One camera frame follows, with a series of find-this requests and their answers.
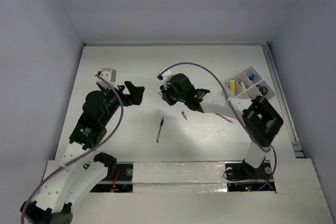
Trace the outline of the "yellow highlighter pen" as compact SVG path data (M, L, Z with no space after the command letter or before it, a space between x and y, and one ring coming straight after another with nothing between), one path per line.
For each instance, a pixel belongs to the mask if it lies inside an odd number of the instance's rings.
M231 93L233 94L233 96L235 96L236 95L236 82L235 82L234 79L231 79L229 81L229 89L230 89Z

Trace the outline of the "black handled scissors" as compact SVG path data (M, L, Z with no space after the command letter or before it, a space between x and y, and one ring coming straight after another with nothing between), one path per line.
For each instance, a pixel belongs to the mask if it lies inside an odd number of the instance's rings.
M256 85L256 88L258 89L258 91L260 92L260 94L262 96L265 96L268 93L268 88L261 86L261 85Z

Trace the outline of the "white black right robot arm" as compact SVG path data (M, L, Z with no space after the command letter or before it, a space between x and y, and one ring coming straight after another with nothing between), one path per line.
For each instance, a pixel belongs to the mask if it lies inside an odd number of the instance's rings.
M254 99L230 98L225 92L197 89L182 73L167 71L158 79L162 81L162 99L168 105L180 102L192 111L236 118L251 138L241 171L248 178L260 173L266 152L284 122L266 98L260 95Z

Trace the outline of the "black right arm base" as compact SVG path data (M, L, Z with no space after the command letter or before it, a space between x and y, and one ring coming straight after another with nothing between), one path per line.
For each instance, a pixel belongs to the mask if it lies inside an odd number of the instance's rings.
M263 161L258 168L253 168L246 162L226 163L223 177L230 182L247 182L268 179L272 173L269 161Z

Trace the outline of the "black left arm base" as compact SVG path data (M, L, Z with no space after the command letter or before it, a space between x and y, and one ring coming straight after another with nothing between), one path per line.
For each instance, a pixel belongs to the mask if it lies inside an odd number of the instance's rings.
M132 184L133 163L118 163L113 176L107 176L102 184Z

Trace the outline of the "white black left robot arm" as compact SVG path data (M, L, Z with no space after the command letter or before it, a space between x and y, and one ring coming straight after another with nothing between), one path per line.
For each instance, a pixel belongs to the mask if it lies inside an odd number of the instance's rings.
M21 206L21 221L71 223L73 210L103 179L118 175L117 159L96 150L113 135L106 126L117 110L140 105L145 91L130 81L113 87L98 80L98 90L85 97L80 116L69 137L58 168L47 176Z

